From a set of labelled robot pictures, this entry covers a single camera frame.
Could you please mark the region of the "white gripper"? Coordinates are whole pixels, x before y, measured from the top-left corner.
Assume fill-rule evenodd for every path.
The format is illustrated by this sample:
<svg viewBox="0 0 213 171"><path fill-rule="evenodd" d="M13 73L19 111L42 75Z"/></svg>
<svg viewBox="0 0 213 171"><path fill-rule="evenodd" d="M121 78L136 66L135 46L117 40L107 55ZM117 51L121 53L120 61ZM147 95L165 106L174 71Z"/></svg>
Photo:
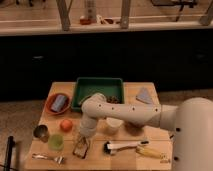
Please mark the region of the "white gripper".
<svg viewBox="0 0 213 171"><path fill-rule="evenodd" d="M91 118L83 118L80 122L79 133L84 137L92 137L96 133L97 121Z"/></svg>

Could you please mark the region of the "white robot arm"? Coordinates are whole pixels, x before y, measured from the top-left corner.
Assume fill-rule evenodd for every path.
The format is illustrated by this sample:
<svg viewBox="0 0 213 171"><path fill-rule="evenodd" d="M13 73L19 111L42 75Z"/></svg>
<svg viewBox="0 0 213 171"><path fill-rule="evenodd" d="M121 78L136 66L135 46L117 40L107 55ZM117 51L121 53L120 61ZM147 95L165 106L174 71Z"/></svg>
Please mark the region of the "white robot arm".
<svg viewBox="0 0 213 171"><path fill-rule="evenodd" d="M179 106L112 104L96 93L85 100L79 133L92 137L100 118L174 132L171 171L213 171L213 101L190 98Z"/></svg>

